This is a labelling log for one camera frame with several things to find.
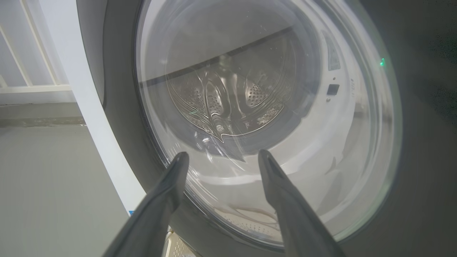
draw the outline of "washing machine door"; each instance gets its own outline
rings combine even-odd
[[[81,20],[90,5],[78,1],[85,45],[85,27],[97,28]],[[348,256],[452,253],[456,208],[445,204],[455,196],[455,88],[430,64],[449,58],[398,37],[394,24],[421,21],[412,12],[405,21],[403,5],[367,3],[368,13],[331,0],[97,6],[103,54],[86,53],[106,117],[145,191],[176,153],[189,154],[170,226],[196,254],[284,255],[261,149]]]

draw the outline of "front-load washing machine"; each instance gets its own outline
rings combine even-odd
[[[417,29],[405,5],[363,4],[77,0],[61,9],[71,26],[50,26],[66,39],[55,36],[56,48],[126,210],[185,151],[185,197],[170,226],[192,251],[283,256],[257,162],[266,149],[348,256],[421,256],[430,240],[451,253],[429,235],[451,230],[425,223],[455,205],[425,209],[427,197],[455,195],[443,193],[457,170],[455,87],[432,83],[440,71],[422,62],[440,57],[409,44]]]

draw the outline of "floor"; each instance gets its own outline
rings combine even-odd
[[[87,127],[61,122],[78,115],[76,104],[0,107],[0,256],[100,256],[126,222]]]

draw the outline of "stainless steel drum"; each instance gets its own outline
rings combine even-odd
[[[220,55],[175,78],[168,91],[179,112],[223,142],[262,129],[281,112],[296,86],[293,33],[286,31],[249,51]]]

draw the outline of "white railing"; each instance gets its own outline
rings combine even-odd
[[[0,9],[3,9],[0,16],[5,12],[12,13],[9,20],[5,15],[3,18],[0,17],[0,40],[4,41],[0,45],[2,48],[0,54],[5,55],[0,57],[3,59],[0,60],[3,61],[0,67],[0,94],[71,91],[66,75],[59,67],[61,64],[58,56],[52,56],[54,62],[51,61],[49,51],[54,50],[53,44],[45,45],[43,43],[43,36],[46,37],[46,34],[41,35],[40,32],[46,31],[48,28],[46,23],[39,22],[40,15],[43,15],[39,2],[37,0],[6,0],[0,3]],[[34,81],[29,76],[30,73],[40,79]],[[49,84],[36,85],[37,83],[34,83],[36,81],[46,81]]]

